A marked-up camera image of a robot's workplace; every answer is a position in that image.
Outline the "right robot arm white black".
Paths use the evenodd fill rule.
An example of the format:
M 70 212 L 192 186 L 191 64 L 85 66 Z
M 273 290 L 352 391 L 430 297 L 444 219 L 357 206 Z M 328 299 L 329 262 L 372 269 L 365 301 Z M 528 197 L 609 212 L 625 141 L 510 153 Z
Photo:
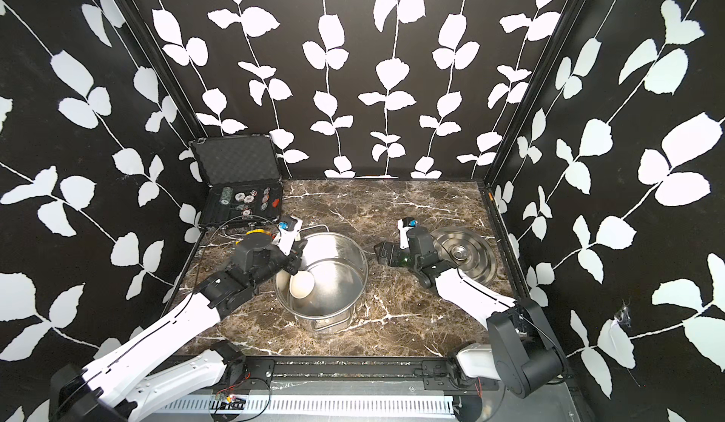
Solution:
M 447 360 L 445 373 L 452 385 L 500 382 L 523 399 L 566 376 L 564 352 L 541 306 L 502 295 L 480 281 L 496 271 L 493 250 L 481 235 L 457 228 L 429 231 L 413 218 L 400 220 L 398 231 L 398 241 L 375 246 L 377 262 L 408 270 L 487 332 L 487 343 L 460 348 Z

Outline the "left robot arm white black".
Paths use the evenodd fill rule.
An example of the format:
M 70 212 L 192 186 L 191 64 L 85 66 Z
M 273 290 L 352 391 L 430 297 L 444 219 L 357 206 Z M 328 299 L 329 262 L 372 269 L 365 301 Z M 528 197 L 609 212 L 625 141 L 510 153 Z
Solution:
M 50 384 L 51 421 L 141 421 L 194 391 L 219 382 L 241 355 L 219 342 L 164 371 L 158 367 L 196 335 L 253 299 L 279 272 L 296 274 L 307 245 L 296 233 L 249 233 L 232 259 L 149 328 L 84 367 L 66 365 Z

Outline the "white plastic ladle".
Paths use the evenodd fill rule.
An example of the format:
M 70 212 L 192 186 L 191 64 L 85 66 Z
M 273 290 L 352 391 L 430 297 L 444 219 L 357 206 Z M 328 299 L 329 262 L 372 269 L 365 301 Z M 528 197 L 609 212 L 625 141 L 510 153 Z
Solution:
M 294 299 L 305 299 L 315 289 L 315 276 L 308 270 L 300 270 L 291 276 L 288 288 Z

